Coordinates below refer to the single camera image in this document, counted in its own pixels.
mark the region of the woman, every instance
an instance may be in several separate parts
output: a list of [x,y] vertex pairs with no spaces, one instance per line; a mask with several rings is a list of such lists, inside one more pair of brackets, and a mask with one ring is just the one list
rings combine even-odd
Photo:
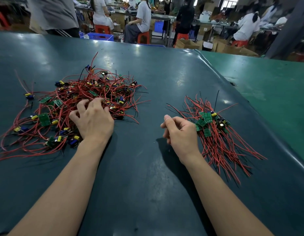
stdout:
[[94,11],[93,23],[95,25],[109,26],[110,30],[113,30],[114,29],[113,21],[111,18],[107,17],[106,15],[111,15],[115,13],[115,11],[107,10],[107,6],[104,0],[91,0],[90,4],[92,10]]
[[194,7],[191,4],[192,0],[184,0],[184,5],[178,11],[173,45],[176,43],[178,33],[188,34],[190,31],[190,26],[194,19]]
[[[165,15],[169,15],[170,14],[170,4],[171,4],[171,0],[164,0]],[[163,32],[167,30],[168,22],[169,22],[168,20],[164,21]]]
[[238,26],[240,29],[234,34],[232,40],[249,40],[252,33],[260,29],[260,17],[258,15],[258,8],[258,5],[254,5],[252,8],[252,13],[245,15],[238,21]]
[[149,31],[151,23],[151,7],[148,0],[141,0],[138,6],[137,19],[125,26],[124,42],[134,44],[139,33]]
[[272,16],[277,11],[277,6],[279,5],[279,0],[273,0],[273,4],[269,7],[262,15],[261,22],[270,22]]

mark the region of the metal pillar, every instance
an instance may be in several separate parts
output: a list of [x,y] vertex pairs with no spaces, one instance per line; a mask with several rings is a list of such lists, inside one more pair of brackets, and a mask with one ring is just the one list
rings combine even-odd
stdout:
[[267,51],[267,59],[286,59],[304,36],[304,0],[299,0],[290,18]]

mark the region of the green table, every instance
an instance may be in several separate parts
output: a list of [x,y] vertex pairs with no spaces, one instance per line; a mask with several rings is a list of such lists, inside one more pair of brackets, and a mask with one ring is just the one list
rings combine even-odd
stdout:
[[201,53],[304,159],[304,63]]

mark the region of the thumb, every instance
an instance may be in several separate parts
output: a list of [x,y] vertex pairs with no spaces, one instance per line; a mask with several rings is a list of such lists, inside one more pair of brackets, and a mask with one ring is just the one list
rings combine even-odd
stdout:
[[167,127],[169,132],[175,131],[175,130],[178,129],[177,126],[176,126],[176,123],[174,122],[174,120],[169,115],[164,116],[164,121],[165,121],[166,127]]

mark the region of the gray shirt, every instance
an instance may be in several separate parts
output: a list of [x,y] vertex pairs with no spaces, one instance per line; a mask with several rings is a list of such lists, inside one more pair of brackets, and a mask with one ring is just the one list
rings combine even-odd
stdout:
[[79,27],[73,0],[28,0],[33,18],[43,30]]

